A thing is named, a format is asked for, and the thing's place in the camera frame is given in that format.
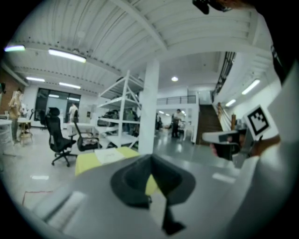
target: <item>white column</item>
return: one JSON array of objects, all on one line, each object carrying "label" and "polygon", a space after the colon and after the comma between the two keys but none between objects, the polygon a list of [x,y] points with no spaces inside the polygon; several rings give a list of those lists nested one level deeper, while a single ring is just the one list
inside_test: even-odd
[{"label": "white column", "polygon": [[142,93],[142,111],[139,130],[140,154],[152,154],[154,148],[157,94],[160,63],[154,59],[148,62]]}]

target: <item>metal shelving unit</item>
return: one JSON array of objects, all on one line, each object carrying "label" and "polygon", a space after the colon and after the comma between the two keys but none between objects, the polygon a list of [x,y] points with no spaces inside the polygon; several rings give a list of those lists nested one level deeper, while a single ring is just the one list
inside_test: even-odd
[{"label": "metal shelving unit", "polygon": [[120,110],[119,119],[100,118],[102,121],[118,124],[118,135],[106,136],[106,139],[115,144],[118,148],[122,145],[130,144],[132,147],[137,141],[138,137],[128,135],[122,132],[123,124],[140,124],[139,121],[129,121],[123,119],[124,110],[127,108],[138,107],[141,110],[141,104],[137,98],[137,93],[143,90],[143,82],[130,75],[128,70],[127,75],[110,86],[108,89],[99,94],[99,97],[111,99],[110,101],[98,105],[112,110]]}]

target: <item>window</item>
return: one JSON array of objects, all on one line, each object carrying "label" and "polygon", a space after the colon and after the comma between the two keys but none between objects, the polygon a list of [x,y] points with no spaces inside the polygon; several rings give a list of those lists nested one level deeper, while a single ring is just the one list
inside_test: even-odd
[{"label": "window", "polygon": [[40,121],[40,111],[47,114],[50,107],[56,107],[60,110],[60,114],[63,114],[64,123],[67,123],[70,120],[68,112],[71,105],[75,104],[79,108],[80,99],[80,95],[40,88],[36,97],[34,120]]}]

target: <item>staircase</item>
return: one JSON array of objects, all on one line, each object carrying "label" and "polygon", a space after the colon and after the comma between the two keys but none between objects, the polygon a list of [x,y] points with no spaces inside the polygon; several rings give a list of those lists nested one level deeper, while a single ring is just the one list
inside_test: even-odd
[{"label": "staircase", "polygon": [[219,122],[218,116],[211,105],[199,106],[199,120],[196,144],[209,145],[209,143],[202,140],[203,133],[223,131]]}]

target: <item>person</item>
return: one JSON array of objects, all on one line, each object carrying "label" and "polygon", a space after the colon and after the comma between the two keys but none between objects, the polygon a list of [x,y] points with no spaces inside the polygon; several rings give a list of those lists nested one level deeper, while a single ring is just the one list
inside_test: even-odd
[{"label": "person", "polygon": [[78,110],[78,108],[76,107],[76,105],[73,103],[70,107],[69,110],[69,114],[70,114],[70,123],[74,122],[74,116],[75,116],[75,112],[76,110]]},{"label": "person", "polygon": [[183,114],[180,109],[177,109],[177,112],[173,115],[173,125],[172,125],[172,138],[178,138],[178,123],[182,120]]},{"label": "person", "polygon": [[[272,37],[273,46],[271,46],[271,51],[274,69],[280,79],[280,83],[283,84],[285,82],[288,72],[299,56],[298,34],[294,31],[297,22],[296,7],[290,6],[291,1],[278,4],[260,0],[193,0],[193,3],[204,14],[209,13],[209,6],[223,12],[230,9],[255,7],[257,12],[264,17]],[[244,135],[240,135],[240,145],[242,145],[244,137]],[[264,150],[279,142],[279,135],[256,142],[252,148],[251,155],[261,155]],[[217,155],[215,146],[211,144],[210,147],[212,152]]]},{"label": "person", "polygon": [[14,143],[20,142],[17,140],[17,131],[18,131],[18,118],[21,115],[21,101],[20,96],[22,94],[22,90],[18,89],[15,95],[10,100],[9,106],[9,119],[12,121],[11,131],[13,136]]}]

